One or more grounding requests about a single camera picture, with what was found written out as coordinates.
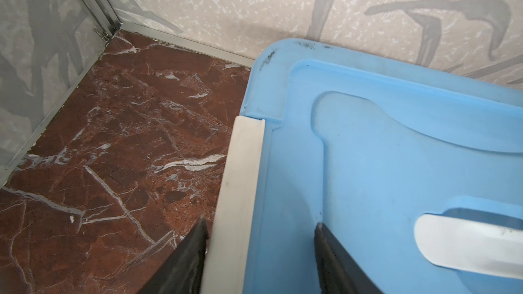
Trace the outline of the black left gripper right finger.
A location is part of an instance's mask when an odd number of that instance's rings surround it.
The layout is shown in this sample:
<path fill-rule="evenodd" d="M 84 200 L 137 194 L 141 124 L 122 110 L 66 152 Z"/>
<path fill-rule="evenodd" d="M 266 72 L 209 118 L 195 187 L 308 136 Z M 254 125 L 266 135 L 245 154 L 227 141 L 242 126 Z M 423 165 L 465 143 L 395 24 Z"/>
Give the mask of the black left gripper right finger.
<path fill-rule="evenodd" d="M 382 293 L 323 223 L 316 226 L 314 245 L 322 293 Z"/>

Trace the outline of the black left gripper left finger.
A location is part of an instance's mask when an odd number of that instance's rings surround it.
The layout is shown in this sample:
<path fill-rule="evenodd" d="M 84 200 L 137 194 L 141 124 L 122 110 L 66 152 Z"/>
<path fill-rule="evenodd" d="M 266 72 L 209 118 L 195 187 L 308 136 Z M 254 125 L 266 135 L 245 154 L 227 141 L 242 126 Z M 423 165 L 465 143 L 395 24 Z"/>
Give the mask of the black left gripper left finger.
<path fill-rule="evenodd" d="M 140 293 L 199 293 L 206 257 L 208 230 L 200 219 Z"/>

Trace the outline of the blue plastic bin lid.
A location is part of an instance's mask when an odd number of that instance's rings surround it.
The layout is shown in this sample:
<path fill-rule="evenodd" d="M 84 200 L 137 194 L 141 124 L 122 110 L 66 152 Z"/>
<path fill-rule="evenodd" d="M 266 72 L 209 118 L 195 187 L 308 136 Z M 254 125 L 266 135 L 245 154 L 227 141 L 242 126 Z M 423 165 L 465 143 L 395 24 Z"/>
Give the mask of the blue plastic bin lid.
<path fill-rule="evenodd" d="M 265 123 L 244 293 L 319 293 L 325 225 L 383 293 L 521 293 L 432 264 L 424 215 L 522 229 L 522 92 L 305 39 L 256 59 Z"/>

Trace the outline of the white plastic storage bin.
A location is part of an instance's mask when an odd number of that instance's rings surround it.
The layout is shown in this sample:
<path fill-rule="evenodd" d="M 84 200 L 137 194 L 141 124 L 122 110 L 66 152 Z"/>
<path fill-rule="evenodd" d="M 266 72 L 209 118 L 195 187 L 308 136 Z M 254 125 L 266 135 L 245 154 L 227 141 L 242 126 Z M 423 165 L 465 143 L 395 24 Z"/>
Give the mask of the white plastic storage bin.
<path fill-rule="evenodd" d="M 235 118 L 206 254 L 201 293 L 242 293 L 265 121 Z"/>

